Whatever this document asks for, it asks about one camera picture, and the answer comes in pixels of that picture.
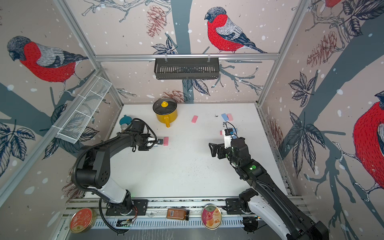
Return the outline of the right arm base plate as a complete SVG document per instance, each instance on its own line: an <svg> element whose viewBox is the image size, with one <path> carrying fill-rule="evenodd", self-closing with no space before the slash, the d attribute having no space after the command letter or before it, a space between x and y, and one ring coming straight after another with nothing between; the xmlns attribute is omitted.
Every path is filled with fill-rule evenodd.
<svg viewBox="0 0 384 240"><path fill-rule="evenodd" d="M226 204L223 209L228 215L253 215L257 214L251 211L251 200L244 200L239 198L226 199Z"/></svg>

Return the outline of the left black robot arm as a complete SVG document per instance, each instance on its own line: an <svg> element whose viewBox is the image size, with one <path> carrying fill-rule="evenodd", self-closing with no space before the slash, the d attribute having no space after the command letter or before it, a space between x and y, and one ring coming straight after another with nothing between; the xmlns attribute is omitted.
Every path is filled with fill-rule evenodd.
<svg viewBox="0 0 384 240"><path fill-rule="evenodd" d="M74 164L72 182L83 192L90 192L106 203L107 216L144 216L147 200L133 200L129 190L119 186L111 175L111 158L124 149L149 151L164 144L149 125L134 118L124 124L117 136L100 144L85 146Z"/></svg>

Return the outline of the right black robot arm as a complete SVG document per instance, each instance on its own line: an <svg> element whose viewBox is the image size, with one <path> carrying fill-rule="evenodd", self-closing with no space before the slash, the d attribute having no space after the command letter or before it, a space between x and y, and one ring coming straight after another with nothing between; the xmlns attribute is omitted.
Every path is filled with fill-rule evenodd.
<svg viewBox="0 0 384 240"><path fill-rule="evenodd" d="M227 159L241 180L250 188L238 198L226 199L230 215L255 214L282 240L327 240L329 230L302 212L274 183L265 168L251 158L245 138L223 144L209 144L211 155Z"/></svg>

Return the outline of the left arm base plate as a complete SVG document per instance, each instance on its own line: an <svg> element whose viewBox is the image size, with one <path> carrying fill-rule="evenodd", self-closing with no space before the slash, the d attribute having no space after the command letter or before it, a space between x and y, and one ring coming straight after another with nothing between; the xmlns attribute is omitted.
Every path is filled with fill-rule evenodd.
<svg viewBox="0 0 384 240"><path fill-rule="evenodd" d="M120 204L107 204L107 216L144 216L148 208L147 199L133 199Z"/></svg>

